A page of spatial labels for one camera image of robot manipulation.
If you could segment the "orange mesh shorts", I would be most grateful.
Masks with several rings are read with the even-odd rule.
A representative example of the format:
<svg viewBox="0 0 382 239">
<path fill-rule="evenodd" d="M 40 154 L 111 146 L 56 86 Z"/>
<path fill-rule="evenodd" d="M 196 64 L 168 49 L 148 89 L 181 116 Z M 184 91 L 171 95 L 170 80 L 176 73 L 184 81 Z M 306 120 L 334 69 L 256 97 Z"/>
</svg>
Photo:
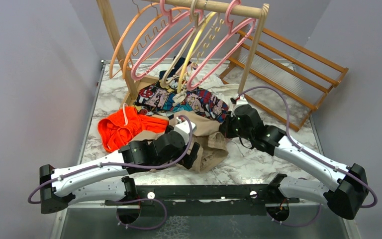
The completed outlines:
<svg viewBox="0 0 382 239">
<path fill-rule="evenodd" d="M 101 119 L 97 130 L 106 152 L 112 153 L 127 145 L 142 131 L 165 132 L 169 121 L 139 114 L 134 106 L 123 106 L 117 112 Z"/>
</svg>

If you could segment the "beige shorts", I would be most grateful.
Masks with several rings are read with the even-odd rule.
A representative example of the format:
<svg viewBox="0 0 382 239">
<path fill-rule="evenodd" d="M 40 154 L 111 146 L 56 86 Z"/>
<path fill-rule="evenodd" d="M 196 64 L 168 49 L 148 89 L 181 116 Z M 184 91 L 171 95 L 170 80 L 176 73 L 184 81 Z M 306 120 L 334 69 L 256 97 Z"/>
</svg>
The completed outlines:
<svg viewBox="0 0 382 239">
<path fill-rule="evenodd" d="M 160 170 L 164 165 L 177 165 L 184 169 L 182 165 L 178 162 L 185 156 L 186 152 L 190 152 L 190 146 L 194 142 L 200 144 L 200 149 L 197 154 L 197 160 L 193 163 L 190 171 L 197 173 L 203 173 L 211 170 L 213 167 L 217 166 L 228 156 L 228 150 L 226 147 L 226 139 L 219 132 L 220 123 L 215 120 L 210 120 L 197 114 L 181 111 L 177 114 L 178 116 L 186 116 L 187 121 L 194 122 L 196 124 L 196 130 L 191 135 L 189 142 L 186 143 L 186 149 L 182 155 L 168 163 L 152 166 L 151 159 L 151 142 L 163 134 L 174 131 L 175 120 L 169 120 L 169 125 L 167 126 L 165 132 L 154 133 L 151 131 L 143 131 L 133 138 L 126 146 L 119 150 L 122 153 L 124 162 L 133 164 L 132 168 L 129 168 L 130 173 L 150 171 L 152 169 Z"/>
</svg>

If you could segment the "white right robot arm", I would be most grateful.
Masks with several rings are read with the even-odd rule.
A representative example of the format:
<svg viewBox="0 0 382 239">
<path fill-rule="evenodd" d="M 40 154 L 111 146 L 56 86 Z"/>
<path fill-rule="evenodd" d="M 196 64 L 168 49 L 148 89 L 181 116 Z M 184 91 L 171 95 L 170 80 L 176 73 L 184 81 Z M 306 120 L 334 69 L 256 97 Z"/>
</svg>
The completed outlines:
<svg viewBox="0 0 382 239">
<path fill-rule="evenodd" d="M 250 105 L 228 112 L 219 131 L 225 138 L 245 139 L 251 148 L 284 159 L 317 179 L 307 181 L 277 174 L 267 186 L 267 196 L 272 202 L 306 199 L 324 204 L 336 215 L 352 220 L 369 193 L 362 166 L 346 166 L 305 148 L 279 127 L 264 124 Z"/>
</svg>

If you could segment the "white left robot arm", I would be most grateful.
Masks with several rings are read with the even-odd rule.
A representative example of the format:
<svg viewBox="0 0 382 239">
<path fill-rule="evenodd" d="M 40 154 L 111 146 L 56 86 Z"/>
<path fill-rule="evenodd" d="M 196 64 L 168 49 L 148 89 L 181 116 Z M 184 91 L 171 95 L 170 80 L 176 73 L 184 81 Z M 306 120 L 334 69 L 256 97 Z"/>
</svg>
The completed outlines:
<svg viewBox="0 0 382 239">
<path fill-rule="evenodd" d="M 201 145 L 186 144 L 177 131 L 154 140 L 131 141 L 105 157 L 69 168 L 40 167 L 40 211 L 59 212 L 79 202 L 108 200 L 131 204 L 138 192 L 131 174 L 144 172 L 174 160 L 192 168 Z"/>
</svg>

